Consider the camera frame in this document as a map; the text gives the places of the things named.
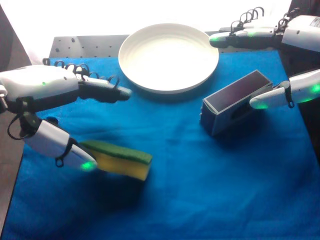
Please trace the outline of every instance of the plate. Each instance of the plate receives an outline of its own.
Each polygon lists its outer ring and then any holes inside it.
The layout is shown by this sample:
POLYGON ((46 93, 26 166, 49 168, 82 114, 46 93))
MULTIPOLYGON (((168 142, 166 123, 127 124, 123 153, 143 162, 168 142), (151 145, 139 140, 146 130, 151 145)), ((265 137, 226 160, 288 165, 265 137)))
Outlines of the plate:
POLYGON ((130 35, 119 50, 119 65, 137 86, 154 93, 175 94, 207 80, 219 52, 204 32, 182 24, 161 23, 130 35))

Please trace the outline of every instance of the rectangular box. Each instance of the rectangular box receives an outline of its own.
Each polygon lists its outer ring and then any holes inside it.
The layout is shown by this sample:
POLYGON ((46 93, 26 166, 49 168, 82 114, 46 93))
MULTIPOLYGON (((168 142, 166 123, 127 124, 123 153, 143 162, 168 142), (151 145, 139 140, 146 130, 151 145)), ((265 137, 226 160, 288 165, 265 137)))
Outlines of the rectangular box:
POLYGON ((251 98, 272 90, 272 82, 255 70, 204 98, 200 124, 212 136, 242 120, 253 110, 251 98))

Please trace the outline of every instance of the blue cloth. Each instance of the blue cloth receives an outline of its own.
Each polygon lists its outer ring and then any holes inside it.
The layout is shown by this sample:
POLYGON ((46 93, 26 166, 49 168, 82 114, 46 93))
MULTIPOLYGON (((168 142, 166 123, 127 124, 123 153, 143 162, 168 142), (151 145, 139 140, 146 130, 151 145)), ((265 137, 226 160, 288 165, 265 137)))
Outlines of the blue cloth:
POLYGON ((63 60, 117 74, 133 95, 116 104, 79 99, 39 116, 56 117, 79 142, 152 154, 150 173, 141 183, 57 168, 25 146, 4 240, 320 236, 320 171, 298 107, 259 110, 218 138, 199 124, 204 97, 255 69, 274 84, 286 80, 276 51, 221 54, 204 84, 165 97, 130 83, 117 58, 63 60))

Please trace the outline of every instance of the yellow and green sponge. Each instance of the yellow and green sponge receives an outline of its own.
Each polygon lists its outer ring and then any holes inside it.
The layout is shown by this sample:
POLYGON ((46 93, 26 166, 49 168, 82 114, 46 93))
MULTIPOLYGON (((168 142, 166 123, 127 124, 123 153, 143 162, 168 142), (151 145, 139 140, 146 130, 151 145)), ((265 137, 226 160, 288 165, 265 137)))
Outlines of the yellow and green sponge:
POLYGON ((146 180, 152 160, 150 154, 96 140, 81 144, 95 156, 99 169, 146 180))

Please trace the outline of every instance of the dark background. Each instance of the dark background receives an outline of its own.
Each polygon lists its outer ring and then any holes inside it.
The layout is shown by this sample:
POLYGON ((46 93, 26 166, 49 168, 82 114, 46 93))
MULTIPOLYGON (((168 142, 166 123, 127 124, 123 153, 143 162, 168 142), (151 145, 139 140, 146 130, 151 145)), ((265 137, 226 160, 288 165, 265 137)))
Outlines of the dark background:
MULTIPOLYGON (((302 15, 320 16, 320 0, 293 0, 290 10, 294 8, 300 8, 302 15)), ((1 6, 0 33, 0 72, 30 65, 30 60, 1 6)), ((292 51, 283 49, 279 54, 288 77, 320 68, 320 53, 292 53, 292 51)), ((320 159, 319 106, 320 97, 298 106, 318 161, 320 159)), ((15 141, 7 135, 7 127, 13 117, 14 114, 9 112, 1 114, 0 117, 0 234, 10 205, 24 146, 23 141, 15 141)), ((19 135, 18 122, 13 124, 11 132, 15 136, 19 135)))

